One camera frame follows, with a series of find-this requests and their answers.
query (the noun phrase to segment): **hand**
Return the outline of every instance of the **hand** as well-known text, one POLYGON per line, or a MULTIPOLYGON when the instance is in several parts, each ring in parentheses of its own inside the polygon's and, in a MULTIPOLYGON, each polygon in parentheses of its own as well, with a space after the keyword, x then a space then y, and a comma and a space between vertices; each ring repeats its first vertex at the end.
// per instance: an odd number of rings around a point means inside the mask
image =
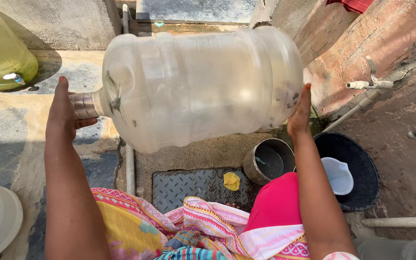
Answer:
POLYGON ((294 114, 288 119, 286 131, 292 138, 302 135, 310 135, 309 116, 311 114, 311 84, 308 83, 301 89, 301 99, 294 114))
POLYGON ((76 137, 76 130, 97 123, 97 118, 76 120, 73 105, 70 103, 68 92, 68 80, 59 77, 59 83, 55 87, 54 99, 49 110, 48 123, 46 126, 46 140, 58 138, 72 142, 76 137))

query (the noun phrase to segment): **bottle neck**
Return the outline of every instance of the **bottle neck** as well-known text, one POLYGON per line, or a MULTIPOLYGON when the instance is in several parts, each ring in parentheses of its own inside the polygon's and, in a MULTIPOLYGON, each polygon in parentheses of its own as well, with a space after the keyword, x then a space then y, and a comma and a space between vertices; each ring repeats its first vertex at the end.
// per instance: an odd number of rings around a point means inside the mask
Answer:
POLYGON ((70 102, 75 110, 77 119, 88 119, 104 116, 98 91, 70 95, 70 102))

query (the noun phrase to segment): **black plastic basin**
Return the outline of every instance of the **black plastic basin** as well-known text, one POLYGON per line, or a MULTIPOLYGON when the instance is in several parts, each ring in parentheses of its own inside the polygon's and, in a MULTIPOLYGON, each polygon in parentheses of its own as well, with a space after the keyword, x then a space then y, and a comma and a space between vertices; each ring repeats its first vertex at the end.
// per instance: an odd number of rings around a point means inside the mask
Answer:
POLYGON ((344 212, 363 211, 373 207, 380 191, 380 178, 372 158, 353 139, 337 132, 314 136, 320 157, 332 157, 348 164, 354 179, 353 190, 336 195, 344 212))

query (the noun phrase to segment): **yellow sponge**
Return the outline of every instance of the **yellow sponge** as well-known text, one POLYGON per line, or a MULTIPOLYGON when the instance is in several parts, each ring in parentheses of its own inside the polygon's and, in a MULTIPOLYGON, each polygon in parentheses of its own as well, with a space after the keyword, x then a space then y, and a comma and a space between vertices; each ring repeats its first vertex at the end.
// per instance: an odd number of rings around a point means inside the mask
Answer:
POLYGON ((240 178, 235 174, 228 172, 224 174, 224 187, 231 191, 236 191, 240 186, 240 178))

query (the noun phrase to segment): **red cloth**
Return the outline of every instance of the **red cloth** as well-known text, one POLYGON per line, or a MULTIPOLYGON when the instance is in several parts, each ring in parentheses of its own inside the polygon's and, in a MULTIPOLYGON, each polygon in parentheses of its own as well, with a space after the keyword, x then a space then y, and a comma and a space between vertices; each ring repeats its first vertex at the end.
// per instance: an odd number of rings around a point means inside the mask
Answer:
POLYGON ((373 0, 327 0, 325 6, 332 3, 341 3, 348 12, 355 11, 363 14, 372 2, 373 0))
POLYGON ((298 176, 287 173, 259 191, 245 231, 297 224, 303 224, 299 212, 298 176))

